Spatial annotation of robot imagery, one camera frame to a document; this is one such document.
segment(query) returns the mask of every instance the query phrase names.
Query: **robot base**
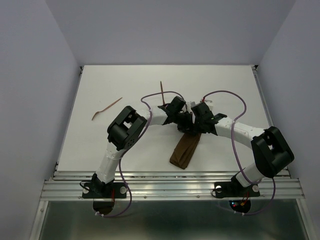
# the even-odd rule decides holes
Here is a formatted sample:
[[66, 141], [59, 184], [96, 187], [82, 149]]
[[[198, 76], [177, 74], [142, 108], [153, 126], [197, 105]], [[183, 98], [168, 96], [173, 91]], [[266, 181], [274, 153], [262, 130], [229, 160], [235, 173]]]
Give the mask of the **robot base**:
[[[87, 189], [94, 189], [92, 182], [86, 182], [84, 187]], [[114, 190], [115, 199], [125, 199], [127, 197], [127, 188], [123, 182], [113, 182], [111, 187], [106, 191], [101, 193], [96, 193], [94, 191], [87, 191], [87, 193], [82, 192], [83, 199], [111, 199]]]
[[214, 183], [215, 189], [212, 191], [212, 196], [217, 199], [223, 198], [242, 198], [244, 194], [249, 192], [249, 196], [260, 197], [260, 191], [257, 185], [250, 185], [246, 188], [238, 190], [234, 188], [230, 181], [219, 181]]

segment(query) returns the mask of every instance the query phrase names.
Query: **screw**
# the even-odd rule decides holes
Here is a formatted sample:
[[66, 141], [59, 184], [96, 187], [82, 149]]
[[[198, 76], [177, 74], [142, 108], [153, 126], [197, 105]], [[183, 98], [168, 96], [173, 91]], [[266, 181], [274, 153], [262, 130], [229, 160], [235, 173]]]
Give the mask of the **screw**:
[[84, 193], [84, 194], [87, 194], [87, 193], [89, 193], [89, 191], [87, 190], [87, 189], [82, 189], [82, 192]]
[[217, 193], [222, 193], [222, 190], [221, 190], [221, 186], [215, 186], [215, 191], [217, 192]]
[[127, 192], [127, 189], [125, 186], [120, 187], [120, 193], [125, 194]]
[[259, 187], [258, 187], [257, 185], [253, 185], [253, 186], [252, 186], [252, 190], [253, 190], [255, 193], [257, 193], [257, 192], [259, 192]]

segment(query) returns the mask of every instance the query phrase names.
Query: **white cylinder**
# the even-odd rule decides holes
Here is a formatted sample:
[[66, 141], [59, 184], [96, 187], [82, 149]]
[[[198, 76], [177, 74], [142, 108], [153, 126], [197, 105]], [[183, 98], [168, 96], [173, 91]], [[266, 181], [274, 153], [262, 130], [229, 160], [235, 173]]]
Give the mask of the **white cylinder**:
[[107, 184], [115, 179], [115, 173], [119, 160], [125, 150], [117, 150], [117, 147], [112, 143], [108, 142], [103, 160], [100, 167], [95, 172], [98, 179]]
[[[246, 175], [246, 177], [251, 181], [251, 182], [257, 182], [263, 178], [265, 178], [266, 176], [264, 176], [257, 168], [255, 163], [252, 163], [250, 166], [246, 167], [244, 170], [244, 174]], [[244, 187], [248, 187], [251, 185], [250, 182], [248, 182], [245, 177], [243, 176], [243, 174], [241, 172], [239, 172], [236, 177], [235, 177], [239, 183]]]

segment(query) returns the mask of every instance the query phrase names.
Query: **black mounting bracket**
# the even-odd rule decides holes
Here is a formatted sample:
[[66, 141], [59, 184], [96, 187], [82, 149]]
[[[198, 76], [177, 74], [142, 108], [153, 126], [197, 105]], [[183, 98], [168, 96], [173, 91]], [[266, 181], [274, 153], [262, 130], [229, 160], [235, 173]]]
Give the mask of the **black mounting bracket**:
[[254, 191], [253, 186], [250, 185], [246, 188], [235, 187], [231, 181], [218, 181], [214, 183], [214, 190], [211, 192], [212, 196], [217, 199], [223, 198], [242, 198], [244, 194], [249, 192], [251, 198], [260, 197], [260, 191]]
[[214, 115], [208, 105], [203, 101], [193, 106], [191, 109], [195, 116], [194, 127], [198, 133], [211, 133], [214, 135], [218, 135], [215, 125], [222, 118], [226, 118], [227, 115], [222, 113]]
[[113, 194], [113, 190], [114, 190], [114, 198], [115, 199], [125, 199], [127, 197], [127, 191], [124, 193], [121, 193], [121, 188], [126, 187], [126, 185], [123, 182], [113, 182], [110, 185], [110, 187], [106, 188], [102, 192], [96, 192], [96, 191], [92, 190], [92, 189], [95, 189], [95, 186], [92, 182], [84, 183], [84, 187], [86, 189], [91, 190], [91, 191], [84, 193], [86, 191], [86, 189], [83, 189], [83, 191], [82, 191], [82, 198], [83, 199], [111, 199], [112, 194]]
[[136, 110], [126, 106], [107, 129], [109, 143], [113, 143], [118, 151], [130, 149], [138, 141], [146, 123], [147, 120]]

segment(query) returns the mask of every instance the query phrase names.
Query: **white table surface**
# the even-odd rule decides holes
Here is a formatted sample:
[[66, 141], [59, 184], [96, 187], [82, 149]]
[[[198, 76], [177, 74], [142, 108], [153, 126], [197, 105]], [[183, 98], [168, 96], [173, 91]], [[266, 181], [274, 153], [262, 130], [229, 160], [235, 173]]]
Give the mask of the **white table surface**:
[[[251, 66], [226, 65], [86, 65], [84, 67], [66, 136], [58, 162], [58, 171], [95, 171], [103, 159], [108, 125], [127, 105], [147, 109], [140, 98], [164, 91], [176, 91], [185, 100], [199, 102], [207, 93], [229, 90], [247, 103], [247, 112], [238, 121], [267, 128], [268, 121]], [[165, 94], [169, 103], [174, 94]], [[98, 114], [115, 100], [117, 104]], [[207, 97], [214, 103], [213, 113], [235, 118], [243, 105], [235, 96], [217, 93]], [[147, 99], [151, 106], [162, 104], [161, 96]], [[169, 163], [183, 134], [175, 124], [151, 126], [122, 160], [123, 171], [177, 172], [182, 169]], [[252, 151], [236, 143], [242, 166], [254, 162]], [[185, 171], [237, 171], [231, 140], [203, 134]]]

